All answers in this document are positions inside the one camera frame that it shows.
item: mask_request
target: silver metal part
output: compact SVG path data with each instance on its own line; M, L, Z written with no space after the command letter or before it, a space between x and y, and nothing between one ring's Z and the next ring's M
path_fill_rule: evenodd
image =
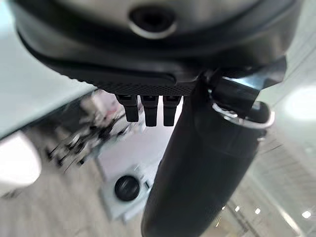
M185 34L210 28L244 12L261 0L56 0L63 6L98 24L130 31L128 15L131 9L142 5L158 5L175 12L177 27L161 35L149 35L136 29L147 38L162 38L170 32Z
M177 29L177 23L174 22L168 29L162 32L149 32L144 29L138 27L133 21L128 21L130 29L137 35L150 39L150 40L159 40L168 37L172 33L174 33Z
M240 118L238 117L238 115L236 114L236 112L234 111L227 111L225 109L222 109L221 107L219 107L216 103L213 103L212 108L218 112L225 120L239 125L239 126L243 126L243 127L247 127L247 128L251 128L251 129L267 129L269 127L271 127L275 121L275 113L273 111L270 110L269 106L266 105L263 102L255 102L255 106L256 104L258 105L258 103L261 103L262 106L266 106L269 110L269 114L267 117L267 120L265 123L259 123L259 122L253 122L248 120L247 118Z

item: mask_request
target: blurry object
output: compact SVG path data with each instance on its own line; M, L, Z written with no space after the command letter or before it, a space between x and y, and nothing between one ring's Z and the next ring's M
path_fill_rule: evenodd
M298 89L288 96L285 109L292 118L298 120L315 120L316 86Z
M61 113L37 126L47 140L47 154L62 172L95 158L105 144L113 144L142 131L143 122L126 121L122 105L114 95L98 90L73 102Z
M38 152L30 140L16 132L0 141L0 197L15 197L34 183L41 172Z
M100 190L110 221L127 222L145 207L151 183L138 166L106 182Z

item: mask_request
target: ceiling light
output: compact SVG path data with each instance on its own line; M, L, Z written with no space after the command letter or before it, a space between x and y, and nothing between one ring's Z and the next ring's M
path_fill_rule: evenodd
M299 120L316 119L316 86L299 89L289 95L285 110L293 118Z
M311 215L312 215L312 214L311 214L309 211L305 211L305 212L302 213L302 216L303 216L305 219L310 218Z
M255 210L255 213L256 213L257 215L259 215L260 212L261 212L260 208L257 208L257 209Z

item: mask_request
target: black rubber grip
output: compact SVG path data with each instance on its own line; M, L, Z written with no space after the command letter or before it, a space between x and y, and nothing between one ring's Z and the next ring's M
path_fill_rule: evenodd
M145 208L143 237L201 235L255 157L263 131L228 122L202 91L185 98Z

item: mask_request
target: black plastic clip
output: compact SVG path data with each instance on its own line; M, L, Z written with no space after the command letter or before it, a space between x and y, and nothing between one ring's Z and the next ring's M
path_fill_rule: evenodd
M125 108L128 122L138 122L138 103L136 95L115 95L120 104Z
M163 97L163 125L173 126L174 117L179 105L181 96L164 96Z
M146 126L155 127L157 125L157 109L159 96L144 95L140 98L144 106Z

